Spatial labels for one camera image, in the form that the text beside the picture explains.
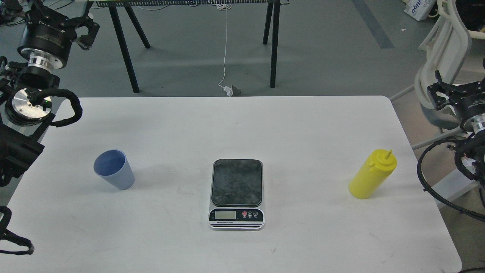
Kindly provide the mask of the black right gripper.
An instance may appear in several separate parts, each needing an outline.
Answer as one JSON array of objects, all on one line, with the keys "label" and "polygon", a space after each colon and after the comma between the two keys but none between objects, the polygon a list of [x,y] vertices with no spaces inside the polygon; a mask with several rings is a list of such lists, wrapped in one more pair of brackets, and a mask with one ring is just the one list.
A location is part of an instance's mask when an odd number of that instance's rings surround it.
[{"label": "black right gripper", "polygon": [[484,81],[462,85],[445,83],[439,70],[435,71],[436,83],[428,86],[428,95],[436,111],[447,106],[454,107],[460,128],[478,133],[484,130],[485,95]]}]

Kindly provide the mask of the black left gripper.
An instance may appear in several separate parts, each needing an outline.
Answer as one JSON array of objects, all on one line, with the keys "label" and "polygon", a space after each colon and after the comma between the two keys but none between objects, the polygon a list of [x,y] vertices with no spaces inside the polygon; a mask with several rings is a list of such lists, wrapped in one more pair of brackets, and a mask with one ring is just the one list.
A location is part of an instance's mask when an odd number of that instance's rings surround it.
[{"label": "black left gripper", "polygon": [[76,29],[85,27],[87,34],[78,37],[68,26],[68,17],[44,5],[30,5],[26,24],[17,48],[29,60],[31,53],[42,51],[51,55],[54,69],[66,67],[72,44],[76,41],[82,50],[90,50],[99,31],[99,24],[90,17],[80,17]]}]

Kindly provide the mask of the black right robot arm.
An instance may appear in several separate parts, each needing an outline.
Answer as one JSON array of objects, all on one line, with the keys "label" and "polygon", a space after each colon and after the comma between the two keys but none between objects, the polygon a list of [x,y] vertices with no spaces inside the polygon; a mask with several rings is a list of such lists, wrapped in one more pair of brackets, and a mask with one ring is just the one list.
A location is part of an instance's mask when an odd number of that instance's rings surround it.
[{"label": "black right robot arm", "polygon": [[427,88],[435,110],[441,110],[446,106],[451,106],[459,119],[459,129],[470,132],[471,135],[462,140],[459,140],[455,136],[448,136],[428,146],[418,159],[418,180],[423,187],[423,191],[428,192],[435,200],[457,210],[461,214],[484,222],[484,214],[458,206],[433,190],[422,172],[422,162],[428,152],[437,145],[453,143],[454,146],[451,149],[454,151],[454,164],[456,165],[456,169],[469,180],[478,181],[484,187],[484,79],[463,85],[453,85],[445,83],[438,70],[435,71],[435,77],[437,82]]}]

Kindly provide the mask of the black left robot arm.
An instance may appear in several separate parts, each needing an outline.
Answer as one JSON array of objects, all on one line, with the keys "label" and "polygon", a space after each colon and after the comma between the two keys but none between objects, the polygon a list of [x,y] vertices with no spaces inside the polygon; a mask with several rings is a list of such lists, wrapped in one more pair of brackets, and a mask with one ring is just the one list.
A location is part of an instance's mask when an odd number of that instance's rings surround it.
[{"label": "black left robot arm", "polygon": [[1,104],[11,123],[37,126],[31,135],[24,135],[1,123],[1,187],[20,178],[43,152],[39,140],[48,127],[80,120],[79,98],[59,88],[59,77],[53,71],[66,67],[73,43],[88,50],[99,31],[99,24],[89,16],[92,1],[86,2],[81,16],[73,18],[41,0],[29,0],[28,6],[26,11],[17,0],[1,1],[1,26],[12,26],[15,18],[25,23],[17,49],[25,62],[1,57]]}]

